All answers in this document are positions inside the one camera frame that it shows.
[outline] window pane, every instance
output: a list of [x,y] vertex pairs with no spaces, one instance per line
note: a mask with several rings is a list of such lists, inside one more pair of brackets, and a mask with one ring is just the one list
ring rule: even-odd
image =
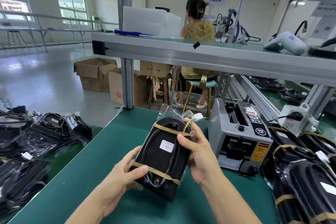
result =
[[[75,12],[75,14],[76,14],[76,18],[77,19],[87,20],[86,13]],[[85,21],[80,21],[80,24],[82,24],[82,25],[89,25],[89,23],[85,22]]]
[[73,9],[72,0],[58,0],[60,7]]
[[[5,11],[16,11],[16,12],[23,12],[23,13],[29,12],[27,4],[24,2],[14,1],[14,0],[0,0],[0,4],[2,6],[2,9]],[[6,17],[8,19],[14,19],[14,20],[24,20],[25,19],[21,15],[7,14]]]
[[73,0],[73,7],[75,10],[85,11],[85,2],[84,0]]
[[[75,18],[75,15],[74,15],[74,12],[73,12],[73,11],[69,11],[69,10],[61,9],[61,14],[62,14],[62,17],[66,17],[66,18]],[[68,21],[68,20],[63,20],[63,23],[69,23],[69,24],[70,24],[70,21]]]

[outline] teal stool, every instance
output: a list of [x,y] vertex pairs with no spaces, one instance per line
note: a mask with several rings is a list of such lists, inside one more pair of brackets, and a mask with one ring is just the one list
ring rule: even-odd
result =
[[201,89],[207,88],[208,89],[208,109],[207,109],[207,115],[208,116],[206,117],[206,119],[209,120],[210,119],[210,111],[211,111],[211,91],[212,91],[212,88],[216,85],[216,81],[213,80],[213,81],[207,82],[207,75],[203,74],[202,78],[199,82],[194,82],[194,81],[188,81],[188,82],[190,82],[191,86],[190,86],[190,90],[189,90],[189,93],[188,93],[188,96],[187,96],[187,100],[186,100],[186,102],[183,106],[183,112],[182,113],[184,113],[187,109],[188,101],[189,101],[191,92],[193,90],[193,87],[197,86]]

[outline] warning label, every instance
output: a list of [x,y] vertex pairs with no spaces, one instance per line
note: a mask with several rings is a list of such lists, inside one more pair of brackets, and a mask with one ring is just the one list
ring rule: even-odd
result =
[[259,143],[251,160],[261,162],[266,155],[269,146],[270,145],[267,143]]

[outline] seated woman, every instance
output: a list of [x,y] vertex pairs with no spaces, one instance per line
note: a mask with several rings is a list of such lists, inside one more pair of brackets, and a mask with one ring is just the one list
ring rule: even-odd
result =
[[[213,25],[210,21],[203,20],[205,8],[207,3],[204,0],[188,0],[187,1],[187,21],[188,24],[185,25],[181,30],[181,36],[183,38],[191,38],[195,40],[206,40],[213,41],[215,33],[213,30]],[[183,104],[183,92],[186,90],[186,79],[188,81],[199,82],[202,75],[207,75],[207,82],[217,79],[217,72],[206,69],[192,68],[192,67],[182,67],[181,73],[179,75],[179,81],[177,83],[178,97],[175,99],[175,103],[179,106]],[[208,95],[208,89],[203,89],[202,95],[199,98],[198,105],[199,109],[206,107],[208,104],[205,101]]]

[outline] person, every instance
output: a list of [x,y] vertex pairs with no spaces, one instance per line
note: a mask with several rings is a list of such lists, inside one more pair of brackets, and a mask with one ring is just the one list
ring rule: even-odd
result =
[[[204,0],[188,0],[186,5],[186,19],[188,24],[181,30],[181,37],[191,38],[195,40],[213,41],[215,33],[213,25],[210,21],[203,20],[205,8],[208,4]],[[186,79],[188,81],[200,81],[203,74],[207,75],[207,82],[217,79],[217,72],[206,69],[182,67],[177,83],[177,98],[175,104],[178,106],[183,105],[183,93],[186,90]],[[206,107],[208,104],[205,98],[208,95],[208,89],[205,88],[202,91],[201,97],[198,100],[199,109]]]
[[[195,132],[194,141],[181,134],[178,135],[177,140],[180,145],[191,150],[188,163],[191,176],[205,194],[216,223],[261,224],[249,205],[221,171],[210,143],[201,129],[194,122],[190,126]],[[132,157],[140,149],[141,146],[138,146],[126,154],[101,184],[79,205],[65,224],[97,224],[109,215],[116,208],[129,184],[148,172],[147,166],[128,172],[132,165]]]

